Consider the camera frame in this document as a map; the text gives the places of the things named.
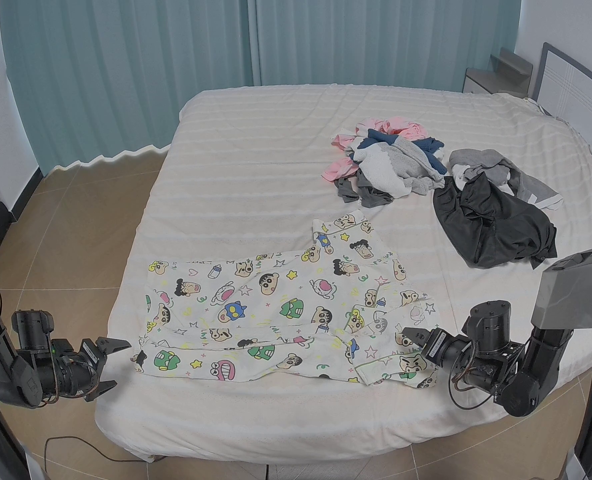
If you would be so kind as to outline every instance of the baseboard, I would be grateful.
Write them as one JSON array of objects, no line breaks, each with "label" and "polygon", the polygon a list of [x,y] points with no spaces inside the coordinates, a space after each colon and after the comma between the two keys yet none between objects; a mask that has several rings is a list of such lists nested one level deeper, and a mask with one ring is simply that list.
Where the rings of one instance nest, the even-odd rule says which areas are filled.
[{"label": "baseboard", "polygon": [[25,209],[25,206],[27,206],[29,198],[32,196],[32,194],[38,187],[38,183],[40,183],[42,179],[43,173],[41,172],[41,168],[38,167],[36,169],[36,172],[32,174],[32,177],[27,182],[27,185],[25,185],[23,191],[20,193],[20,196],[18,196],[18,199],[16,200],[16,203],[14,204],[14,207],[10,212],[12,214],[13,222],[16,222],[18,219],[20,219],[20,214]]}]

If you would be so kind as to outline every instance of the curtain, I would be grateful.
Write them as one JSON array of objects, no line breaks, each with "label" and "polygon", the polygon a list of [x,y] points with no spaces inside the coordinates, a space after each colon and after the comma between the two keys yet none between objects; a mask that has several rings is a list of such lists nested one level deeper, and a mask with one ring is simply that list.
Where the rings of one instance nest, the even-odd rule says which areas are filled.
[{"label": "curtain", "polygon": [[521,0],[0,0],[7,75],[44,172],[168,144],[205,89],[460,91],[513,50]]}]

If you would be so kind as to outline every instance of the black cable on floor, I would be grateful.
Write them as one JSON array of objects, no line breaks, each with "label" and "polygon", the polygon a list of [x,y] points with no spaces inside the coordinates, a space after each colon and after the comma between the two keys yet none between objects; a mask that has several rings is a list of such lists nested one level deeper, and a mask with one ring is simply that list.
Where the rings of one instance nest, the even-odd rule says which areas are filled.
[{"label": "black cable on floor", "polygon": [[[81,441],[81,442],[85,443],[87,446],[92,447],[94,450],[96,450],[98,453],[100,453],[100,455],[102,455],[103,457],[105,457],[107,460],[110,460],[111,462],[147,462],[147,460],[141,460],[141,459],[112,459],[111,457],[108,457],[103,452],[101,452],[92,443],[88,443],[87,441],[85,441],[82,437],[78,437],[78,436],[54,436],[54,437],[49,437],[49,438],[47,438],[45,440],[45,448],[43,449],[43,469],[45,470],[45,473],[47,473],[47,444],[49,443],[49,441],[53,441],[53,440],[56,440],[56,439],[76,439],[78,441]],[[154,460],[154,462],[159,462],[159,461],[163,460],[164,458],[165,457],[159,457],[156,460]]]}]

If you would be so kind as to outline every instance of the mattress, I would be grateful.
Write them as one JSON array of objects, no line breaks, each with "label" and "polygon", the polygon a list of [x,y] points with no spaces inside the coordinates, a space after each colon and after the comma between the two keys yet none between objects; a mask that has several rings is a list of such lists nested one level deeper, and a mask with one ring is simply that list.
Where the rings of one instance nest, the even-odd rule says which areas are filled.
[{"label": "mattress", "polygon": [[[559,257],[592,247],[592,155],[565,123],[509,95],[476,95],[379,86],[268,86],[202,92],[180,124],[151,190],[108,335],[138,347],[145,325],[146,268],[165,255],[213,260],[305,249],[313,219],[358,208],[344,204],[320,174],[341,156],[330,138],[368,116],[401,115],[458,148],[494,148],[564,197],[546,211],[558,228]],[[470,268],[441,229],[432,198],[410,194],[362,209],[397,251],[408,279],[432,293],[449,332],[479,302],[512,304],[513,340],[528,338],[540,272],[527,261]],[[118,386],[98,399],[96,423],[112,441],[153,454],[310,463],[360,458],[497,420],[492,403],[462,411],[445,383],[413,389],[273,373],[247,383],[156,378],[109,357],[104,379]],[[558,385],[590,367],[592,330],[577,331],[560,365]],[[475,404],[483,393],[462,394]]]}]

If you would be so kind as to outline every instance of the tiled floor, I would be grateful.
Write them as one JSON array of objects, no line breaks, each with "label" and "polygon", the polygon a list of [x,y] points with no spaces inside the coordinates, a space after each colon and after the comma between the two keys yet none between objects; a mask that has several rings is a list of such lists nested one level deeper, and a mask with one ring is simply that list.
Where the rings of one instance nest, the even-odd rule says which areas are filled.
[{"label": "tiled floor", "polygon": [[[52,313],[56,337],[78,346],[107,331],[133,236],[164,155],[54,172],[42,181],[0,250],[0,288],[9,325],[16,308]],[[574,443],[589,377],[552,393],[529,418],[504,418],[458,435],[371,459],[270,467],[273,480],[473,480],[556,478]],[[114,458],[133,458],[94,423],[94,403],[63,400],[40,410],[2,406],[18,438],[42,462],[44,440],[81,436]],[[167,458],[153,465],[112,463],[76,441],[48,451],[53,480],[262,480],[265,466]]]}]

